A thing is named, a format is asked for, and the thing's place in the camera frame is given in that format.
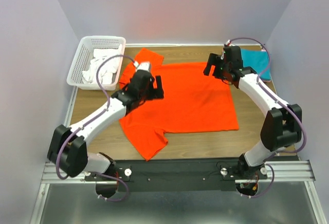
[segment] blue towel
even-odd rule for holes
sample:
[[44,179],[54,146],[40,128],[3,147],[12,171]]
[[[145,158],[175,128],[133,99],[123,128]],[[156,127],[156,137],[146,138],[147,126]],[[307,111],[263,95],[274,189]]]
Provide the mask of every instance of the blue towel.
[[[250,51],[241,49],[243,66],[251,66],[257,74],[264,70],[268,65],[267,53],[264,51]],[[261,76],[262,80],[270,81],[270,68]]]

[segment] folded orange fabric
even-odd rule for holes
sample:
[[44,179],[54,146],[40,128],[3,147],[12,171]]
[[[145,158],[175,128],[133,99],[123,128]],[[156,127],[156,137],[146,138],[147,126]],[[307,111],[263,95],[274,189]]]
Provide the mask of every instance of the folded orange fabric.
[[[203,75],[206,62],[162,65],[163,56],[147,49],[135,60],[151,62],[152,75],[161,76],[164,90],[164,99],[146,101],[120,120],[125,135],[146,160],[167,145],[165,133],[239,129],[230,87]],[[119,80],[121,88],[134,72],[130,63]]]

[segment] white cloth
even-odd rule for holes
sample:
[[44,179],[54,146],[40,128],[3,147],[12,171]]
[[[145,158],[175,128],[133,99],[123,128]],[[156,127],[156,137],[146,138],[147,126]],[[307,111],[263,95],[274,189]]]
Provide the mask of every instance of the white cloth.
[[[82,71],[82,82],[84,84],[97,84],[96,72],[100,65],[108,58],[121,54],[122,45],[118,49],[94,49],[94,59],[90,61],[87,71]],[[101,84],[112,84],[113,74],[118,71],[120,57],[115,57],[105,63],[99,71],[98,79]]]

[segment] plastic basket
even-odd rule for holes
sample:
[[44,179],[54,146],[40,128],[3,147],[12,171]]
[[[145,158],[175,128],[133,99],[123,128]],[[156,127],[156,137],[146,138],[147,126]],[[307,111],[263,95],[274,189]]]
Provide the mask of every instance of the plastic basket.
[[[77,86],[80,89],[100,89],[97,84],[84,84],[82,82],[82,71],[85,71],[89,68],[90,60],[93,58],[95,48],[118,49],[120,44],[122,45],[121,54],[123,54],[125,49],[125,38],[105,35],[85,36],[83,39],[81,39],[76,54],[74,55],[66,82],[69,85]],[[112,83],[102,85],[104,89],[115,90],[119,81],[122,58],[123,57],[121,57],[119,62],[118,71],[113,74]]]

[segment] wooden tabletop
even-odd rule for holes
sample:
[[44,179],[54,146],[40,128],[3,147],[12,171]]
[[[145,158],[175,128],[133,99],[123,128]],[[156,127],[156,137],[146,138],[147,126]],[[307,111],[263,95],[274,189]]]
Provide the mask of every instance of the wooden tabletop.
[[[259,50],[258,46],[243,47]],[[222,53],[222,47],[152,47],[150,50],[163,55],[163,64],[182,62],[205,62],[209,53]],[[141,48],[126,48],[125,54],[134,57]],[[123,59],[121,71],[129,60]],[[267,84],[274,90],[273,84]],[[242,91],[231,86],[234,107],[239,122],[239,130],[211,133],[167,133],[168,145],[153,159],[238,157],[251,149],[260,139],[264,116],[252,100]],[[78,90],[72,114],[74,124],[94,112],[106,102],[103,92],[98,90]],[[119,122],[104,130],[88,147],[89,152],[103,152],[115,160],[143,159],[125,137]]]

